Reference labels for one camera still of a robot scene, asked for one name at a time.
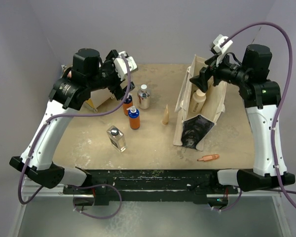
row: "white cap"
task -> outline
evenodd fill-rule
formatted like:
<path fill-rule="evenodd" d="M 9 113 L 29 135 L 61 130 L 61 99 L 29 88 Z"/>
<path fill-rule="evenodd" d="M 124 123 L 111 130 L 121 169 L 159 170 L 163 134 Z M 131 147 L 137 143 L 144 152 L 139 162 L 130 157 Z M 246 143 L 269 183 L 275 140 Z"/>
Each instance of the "white cap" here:
<path fill-rule="evenodd" d="M 147 90 L 147 85 L 143 84 L 140 88 L 141 88 L 142 90 Z"/>
<path fill-rule="evenodd" d="M 130 110 L 131 113 L 136 113 L 136 107 L 135 106 L 131 106 L 129 108 L 127 108 L 127 110 Z"/>
<path fill-rule="evenodd" d="M 196 91 L 196 95 L 199 96 L 199 97 L 203 97 L 203 96 L 206 95 L 206 93 L 204 93 L 203 91 L 201 91 L 200 89 L 198 89 L 198 90 Z"/>

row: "beige bottle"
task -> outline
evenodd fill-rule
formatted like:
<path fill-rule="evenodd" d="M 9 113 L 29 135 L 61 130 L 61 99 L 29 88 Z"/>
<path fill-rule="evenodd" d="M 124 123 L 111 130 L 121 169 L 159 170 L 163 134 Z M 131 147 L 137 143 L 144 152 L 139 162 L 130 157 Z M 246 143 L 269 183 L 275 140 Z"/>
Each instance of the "beige bottle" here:
<path fill-rule="evenodd" d="M 196 92 L 193 93 L 191 101 L 189 103 L 188 110 L 191 113 L 198 114 L 206 100 L 206 94 L 198 89 Z"/>

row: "table surface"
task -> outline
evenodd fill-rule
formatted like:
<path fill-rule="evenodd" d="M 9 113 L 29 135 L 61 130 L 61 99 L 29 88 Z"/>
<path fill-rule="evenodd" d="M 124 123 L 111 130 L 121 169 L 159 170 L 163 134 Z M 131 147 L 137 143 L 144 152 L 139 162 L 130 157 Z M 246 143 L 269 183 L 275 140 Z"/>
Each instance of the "table surface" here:
<path fill-rule="evenodd" d="M 238 87 L 227 86 L 226 112 L 205 138 L 204 151 L 173 145 L 177 121 L 174 108 L 188 65 L 146 64 L 132 74 L 136 95 L 141 84 L 151 89 L 151 105 L 140 109 L 141 127 L 132 130 L 122 108 L 104 117 L 73 118 L 54 155 L 54 162 L 62 166 L 84 169 L 223 169 L 252 168 L 254 142 L 248 119 L 238 94 Z M 137 96 L 134 105 L 138 105 Z M 109 99 L 98 109 L 104 112 L 118 102 Z M 170 121 L 162 124 L 168 104 Z M 91 113 L 82 108 L 81 113 Z M 106 130 L 115 125 L 124 134 L 127 149 L 120 153 L 111 145 Z M 204 155 L 219 154 L 209 162 L 196 161 Z"/>

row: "clear glass bottle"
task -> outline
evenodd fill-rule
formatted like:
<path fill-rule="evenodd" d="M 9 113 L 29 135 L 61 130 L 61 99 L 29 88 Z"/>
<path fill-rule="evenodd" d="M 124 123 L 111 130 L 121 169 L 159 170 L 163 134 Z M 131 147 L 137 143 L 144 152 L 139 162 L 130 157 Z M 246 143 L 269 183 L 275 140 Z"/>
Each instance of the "clear glass bottle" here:
<path fill-rule="evenodd" d="M 124 133 L 122 133 L 117 127 L 112 126 L 107 130 L 109 139 L 111 140 L 112 146 L 118 149 L 120 152 L 126 150 L 126 142 Z"/>

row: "white wall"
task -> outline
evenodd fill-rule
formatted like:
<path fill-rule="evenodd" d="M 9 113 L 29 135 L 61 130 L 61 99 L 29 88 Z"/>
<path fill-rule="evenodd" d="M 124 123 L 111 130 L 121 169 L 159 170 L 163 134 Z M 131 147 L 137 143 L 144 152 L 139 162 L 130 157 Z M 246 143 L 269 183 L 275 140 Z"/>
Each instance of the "white wall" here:
<path fill-rule="evenodd" d="M 19 205 L 19 172 L 10 158 L 33 137 L 59 75 L 60 63 L 31 5 L 0 0 L 0 237 L 8 235 Z"/>
<path fill-rule="evenodd" d="M 191 63 L 210 57 L 219 34 L 264 20 L 275 0 L 30 0 L 62 63 L 82 47 L 127 50 L 140 63 Z M 237 38 L 243 55 L 258 28 Z"/>
<path fill-rule="evenodd" d="M 272 7 L 268 21 L 277 23 L 289 34 L 293 45 L 293 73 L 287 99 L 280 115 L 281 140 L 284 159 L 288 171 L 296 175 L 296 0 L 277 0 Z M 280 83 L 284 88 L 287 68 L 288 50 L 285 39 L 281 33 L 268 26 L 263 26 L 259 32 L 256 43 L 271 48 L 273 59 L 270 66 L 271 80 Z M 296 191 L 296 184 L 287 189 Z M 294 237 L 296 237 L 296 210 L 283 197 L 285 211 Z"/>

